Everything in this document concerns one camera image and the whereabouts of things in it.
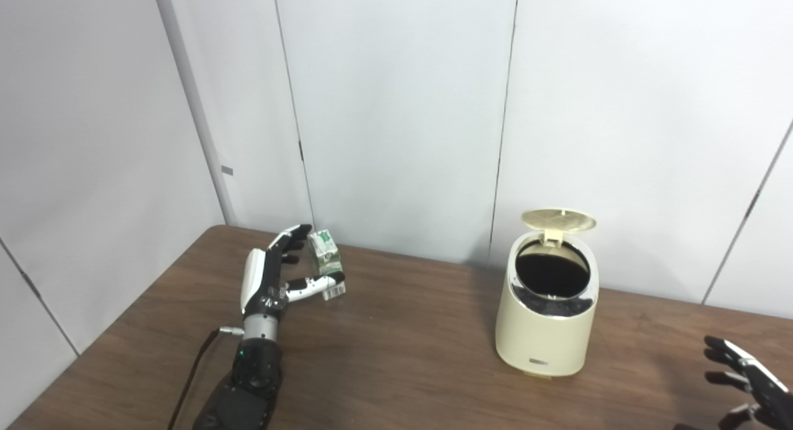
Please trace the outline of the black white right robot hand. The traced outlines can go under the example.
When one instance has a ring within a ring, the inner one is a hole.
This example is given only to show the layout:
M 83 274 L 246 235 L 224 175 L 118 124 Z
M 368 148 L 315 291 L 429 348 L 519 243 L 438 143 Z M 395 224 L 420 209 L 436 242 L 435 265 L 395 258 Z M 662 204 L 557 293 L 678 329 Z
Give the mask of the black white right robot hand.
M 730 368 L 706 371 L 703 374 L 706 382 L 736 388 L 754 401 L 731 408 L 717 422 L 717 429 L 739 429 L 747 423 L 759 423 L 768 429 L 792 428 L 792 395 L 784 382 L 753 354 L 730 340 L 705 336 L 703 343 L 706 359 Z

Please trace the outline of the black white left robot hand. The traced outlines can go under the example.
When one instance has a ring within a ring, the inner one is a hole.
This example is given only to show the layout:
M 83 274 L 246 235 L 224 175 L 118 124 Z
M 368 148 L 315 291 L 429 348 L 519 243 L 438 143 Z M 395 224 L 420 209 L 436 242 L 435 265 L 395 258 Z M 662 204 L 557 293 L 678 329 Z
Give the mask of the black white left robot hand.
M 335 271 L 317 277 L 281 281 L 281 267 L 298 263 L 293 250 L 305 246 L 312 230 L 310 224 L 298 224 L 280 232 L 263 250 L 253 248 L 247 255 L 240 295 L 244 318 L 255 314 L 278 316 L 289 303 L 316 294 L 332 298 L 340 294 L 346 275 Z

